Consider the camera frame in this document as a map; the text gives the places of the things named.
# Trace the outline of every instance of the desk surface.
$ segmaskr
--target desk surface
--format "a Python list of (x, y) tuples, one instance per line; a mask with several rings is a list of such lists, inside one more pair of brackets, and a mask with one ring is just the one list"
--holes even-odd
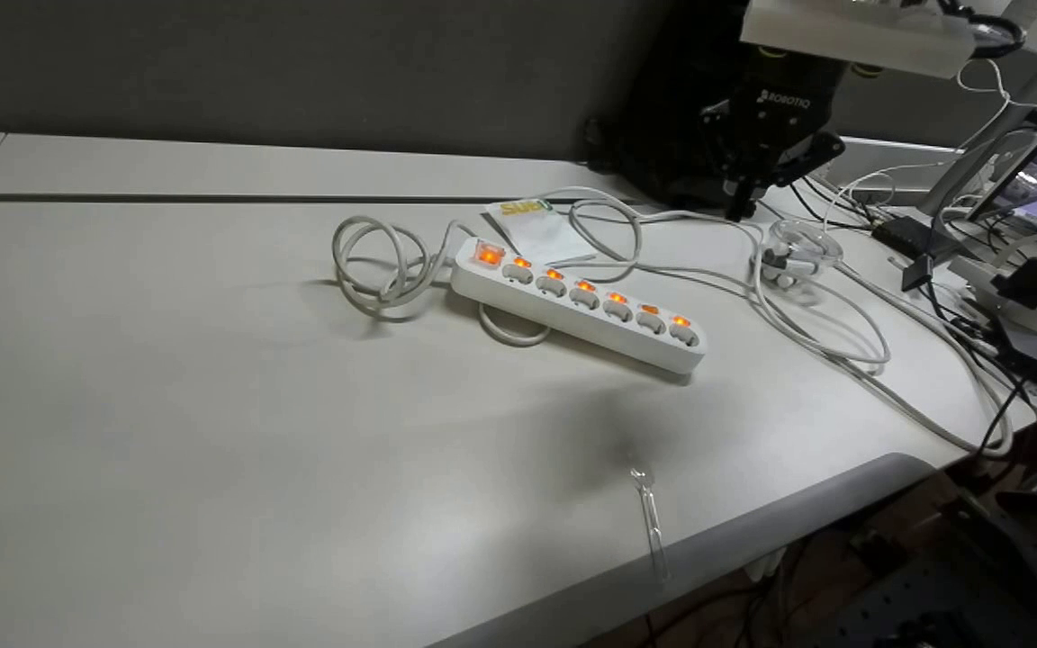
[[(428, 644), (640, 560), (632, 465), (680, 542), (885, 453), (957, 456), (690, 283), (634, 282), (710, 330), (690, 386), (497, 345), (459, 297), (374, 327), (322, 283), (348, 212), (0, 200), (0, 644)], [(360, 212), (436, 236), (476, 210)], [(744, 262), (716, 226), (647, 255)], [(963, 358), (842, 292), (884, 319), (885, 381), (978, 439)]]

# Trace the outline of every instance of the table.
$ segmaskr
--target table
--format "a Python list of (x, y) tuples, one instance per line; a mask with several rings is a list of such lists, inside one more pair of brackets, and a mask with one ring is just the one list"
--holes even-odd
[[(173, 200), (40, 200), (64, 176), (15, 172), (0, 644), (578, 644), (963, 456), (706, 286), (634, 282), (710, 330), (696, 381), (669, 386), (569, 338), (504, 350), (459, 297), (374, 327), (322, 283), (341, 214), (436, 240), (476, 200), (183, 200), (176, 181)], [(690, 226), (653, 234), (647, 255), (744, 262), (741, 236)], [(842, 292), (896, 350), (885, 381), (978, 439), (994, 402), (963, 358)], [(657, 472), (664, 567), (634, 465)]]

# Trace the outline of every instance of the power strip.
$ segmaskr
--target power strip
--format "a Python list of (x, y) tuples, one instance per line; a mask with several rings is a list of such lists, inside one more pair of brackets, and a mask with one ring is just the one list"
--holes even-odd
[(476, 236), (459, 248), (449, 286), (669, 375), (690, 375), (706, 356), (706, 336), (690, 315), (598, 286), (593, 282), (528, 262)]

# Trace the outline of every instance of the dark background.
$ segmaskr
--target dark background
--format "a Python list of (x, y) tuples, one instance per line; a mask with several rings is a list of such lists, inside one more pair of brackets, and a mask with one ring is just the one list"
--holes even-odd
[[(578, 154), (668, 0), (0, 0), (0, 129)], [(1008, 56), (1008, 87), (1037, 54)], [(998, 106), (848, 78), (837, 129), (957, 144)]]

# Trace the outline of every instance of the white power strip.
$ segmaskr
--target white power strip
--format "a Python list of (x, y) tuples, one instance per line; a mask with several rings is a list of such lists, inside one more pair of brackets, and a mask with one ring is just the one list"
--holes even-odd
[(466, 240), (454, 255), (449, 286), (669, 375), (690, 375), (706, 356), (706, 336), (690, 315), (508, 255), (497, 246)]

